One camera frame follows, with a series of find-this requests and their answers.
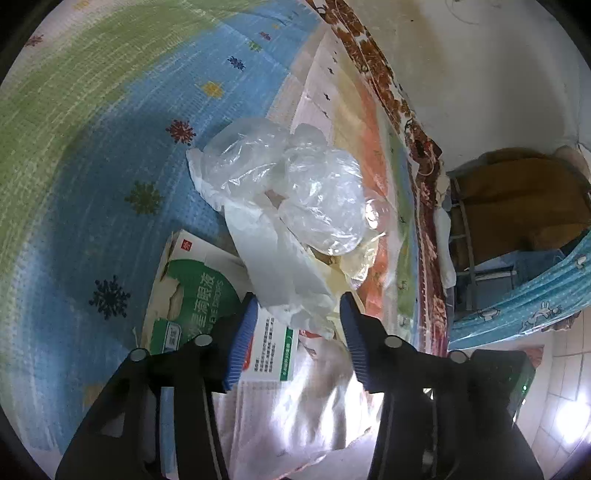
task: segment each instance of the clear plastic bag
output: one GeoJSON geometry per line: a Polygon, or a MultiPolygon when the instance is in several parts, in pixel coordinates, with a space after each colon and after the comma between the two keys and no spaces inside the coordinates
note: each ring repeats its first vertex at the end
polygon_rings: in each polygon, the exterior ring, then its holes
{"type": "Polygon", "coordinates": [[[361,170],[348,152],[318,142],[314,130],[300,125],[284,153],[279,216],[300,242],[326,255],[343,255],[359,245],[367,229],[361,170]]]}
{"type": "Polygon", "coordinates": [[[311,125],[290,135],[264,118],[233,122],[187,160],[196,189],[225,213],[261,305],[330,337],[337,299],[301,244],[342,255],[360,243],[368,223],[357,161],[311,125]]]}

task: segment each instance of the patterned blanket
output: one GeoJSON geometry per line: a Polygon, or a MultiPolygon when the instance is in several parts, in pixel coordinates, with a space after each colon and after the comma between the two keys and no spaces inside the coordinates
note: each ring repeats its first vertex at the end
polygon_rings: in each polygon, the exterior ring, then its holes
{"type": "Polygon", "coordinates": [[[0,403],[30,451],[63,452],[135,347],[173,231],[232,250],[185,151],[236,118],[313,124],[359,160],[398,216],[359,291],[366,310],[445,353],[440,151],[343,1],[63,0],[0,111],[0,403]]]}

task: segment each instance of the brown floral fabric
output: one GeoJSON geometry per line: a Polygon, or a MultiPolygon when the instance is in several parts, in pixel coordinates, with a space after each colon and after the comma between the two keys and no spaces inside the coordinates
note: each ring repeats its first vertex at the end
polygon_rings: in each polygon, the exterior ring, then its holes
{"type": "MultiPolygon", "coordinates": [[[[417,211],[418,243],[418,348],[435,355],[447,352],[447,316],[437,261],[437,242],[433,212],[435,183],[440,172],[441,149],[421,128],[415,113],[408,106],[394,72],[371,34],[343,0],[326,0],[316,7],[307,0],[331,26],[341,40],[359,73],[373,89],[391,121],[408,155],[419,165],[416,181],[411,178],[417,211]]],[[[370,271],[368,278],[382,278],[379,271],[370,271]]]]}

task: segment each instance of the white tile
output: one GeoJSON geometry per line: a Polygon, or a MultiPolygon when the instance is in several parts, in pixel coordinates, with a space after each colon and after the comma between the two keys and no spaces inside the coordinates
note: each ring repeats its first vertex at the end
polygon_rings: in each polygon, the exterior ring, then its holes
{"type": "Polygon", "coordinates": [[[552,423],[552,428],[548,432],[548,434],[558,440],[558,442],[562,442],[562,437],[564,436],[564,428],[563,428],[563,417],[561,416],[561,412],[567,408],[567,406],[572,403],[570,400],[566,400],[565,398],[559,398],[558,400],[558,408],[556,409],[556,415],[554,416],[554,422],[552,423]]]}
{"type": "Polygon", "coordinates": [[[591,307],[583,310],[583,351],[591,352],[591,307]]]}
{"type": "Polygon", "coordinates": [[[531,445],[531,451],[534,453],[538,463],[540,462],[539,458],[541,458],[542,453],[544,453],[544,445],[546,444],[547,438],[548,434],[544,430],[538,429],[538,432],[535,434],[534,443],[531,445]]]}
{"type": "Polygon", "coordinates": [[[554,395],[560,395],[562,390],[562,377],[564,375],[565,357],[552,359],[552,370],[550,371],[550,383],[548,385],[548,392],[554,395]]]}
{"type": "Polygon", "coordinates": [[[578,401],[591,404],[591,353],[583,355],[578,401]]]}
{"type": "Polygon", "coordinates": [[[550,478],[555,473],[557,473],[563,465],[566,463],[566,460],[569,459],[569,454],[562,448],[559,448],[552,459],[552,462],[548,466],[548,475],[546,476],[546,472],[544,472],[544,476],[546,478],[550,478]]]}
{"type": "Polygon", "coordinates": [[[546,404],[540,421],[540,427],[549,432],[554,424],[554,417],[558,408],[558,397],[556,395],[548,394],[546,397],[546,404]]]}
{"type": "Polygon", "coordinates": [[[572,452],[586,434],[591,406],[586,403],[560,399],[550,436],[558,440],[564,450],[572,452]]]}
{"type": "Polygon", "coordinates": [[[570,330],[566,332],[566,354],[581,353],[583,351],[583,315],[579,315],[570,330]]]}
{"type": "Polygon", "coordinates": [[[564,364],[564,376],[560,396],[569,400],[576,400],[583,355],[566,356],[564,358],[566,358],[566,362],[564,364]]]}
{"type": "Polygon", "coordinates": [[[566,355],[566,335],[568,332],[561,330],[554,334],[554,341],[552,347],[552,355],[561,356],[566,355]]]}
{"type": "Polygon", "coordinates": [[[560,445],[556,440],[554,440],[552,437],[546,436],[545,441],[542,444],[542,451],[540,452],[540,457],[538,458],[538,463],[540,464],[540,467],[544,472],[544,477],[546,477],[545,473],[549,471],[552,466],[552,461],[556,456],[556,452],[558,452],[559,446],[560,445]]]}

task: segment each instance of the cardboard box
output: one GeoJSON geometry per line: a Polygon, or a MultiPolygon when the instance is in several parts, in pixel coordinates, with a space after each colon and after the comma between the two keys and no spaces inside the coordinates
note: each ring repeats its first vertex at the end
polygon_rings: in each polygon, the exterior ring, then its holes
{"type": "MultiPolygon", "coordinates": [[[[181,230],[167,242],[142,330],[142,346],[152,354],[176,350],[218,318],[236,311],[252,291],[246,267],[231,255],[181,230]]],[[[242,380],[291,380],[297,332],[259,307],[242,380]]]]}

